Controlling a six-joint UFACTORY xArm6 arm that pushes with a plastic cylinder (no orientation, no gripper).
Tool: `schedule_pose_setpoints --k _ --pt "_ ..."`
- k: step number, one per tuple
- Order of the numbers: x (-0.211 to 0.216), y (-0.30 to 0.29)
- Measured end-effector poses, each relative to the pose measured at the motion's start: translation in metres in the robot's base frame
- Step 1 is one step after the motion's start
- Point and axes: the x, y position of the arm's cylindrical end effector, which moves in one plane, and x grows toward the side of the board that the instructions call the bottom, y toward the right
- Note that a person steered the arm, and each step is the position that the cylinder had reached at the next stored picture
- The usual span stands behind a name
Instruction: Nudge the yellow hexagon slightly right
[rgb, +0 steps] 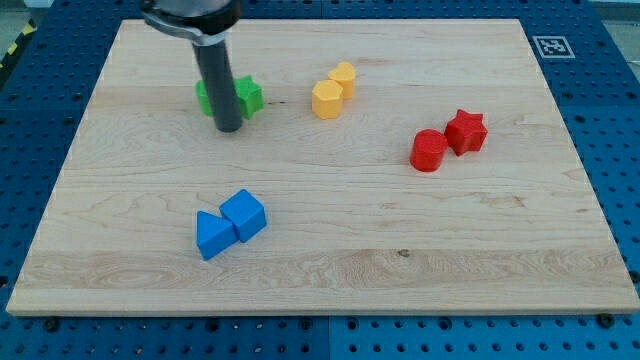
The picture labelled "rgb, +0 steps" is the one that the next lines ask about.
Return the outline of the silver black robot arm flange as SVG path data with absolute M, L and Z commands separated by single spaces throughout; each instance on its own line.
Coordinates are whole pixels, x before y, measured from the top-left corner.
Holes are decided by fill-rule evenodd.
M 141 0 L 145 23 L 197 46 L 220 43 L 242 16 L 240 0 Z

